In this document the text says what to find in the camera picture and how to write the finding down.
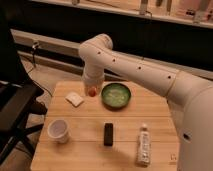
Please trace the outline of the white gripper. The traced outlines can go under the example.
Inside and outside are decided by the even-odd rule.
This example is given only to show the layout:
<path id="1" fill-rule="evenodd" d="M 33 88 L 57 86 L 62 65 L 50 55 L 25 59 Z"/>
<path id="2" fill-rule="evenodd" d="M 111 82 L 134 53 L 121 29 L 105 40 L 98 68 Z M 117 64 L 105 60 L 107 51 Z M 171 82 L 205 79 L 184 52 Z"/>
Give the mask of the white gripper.
<path id="1" fill-rule="evenodd" d="M 104 76 L 91 77 L 88 74 L 84 73 L 82 75 L 82 81 L 84 84 L 84 92 L 88 95 L 88 91 L 90 88 L 94 87 L 97 90 L 97 95 L 100 94 L 102 90 L 102 85 L 104 82 Z"/>

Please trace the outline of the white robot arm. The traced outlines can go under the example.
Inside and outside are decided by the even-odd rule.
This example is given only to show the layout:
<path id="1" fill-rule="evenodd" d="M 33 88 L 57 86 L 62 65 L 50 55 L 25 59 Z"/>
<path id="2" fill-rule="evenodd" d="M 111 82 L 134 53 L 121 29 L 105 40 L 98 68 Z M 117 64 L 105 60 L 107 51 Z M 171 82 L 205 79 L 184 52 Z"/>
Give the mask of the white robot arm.
<path id="1" fill-rule="evenodd" d="M 213 81 L 113 50 L 99 34 L 80 44 L 86 88 L 101 88 L 106 69 L 175 103 L 183 110 L 178 171 L 213 171 Z"/>

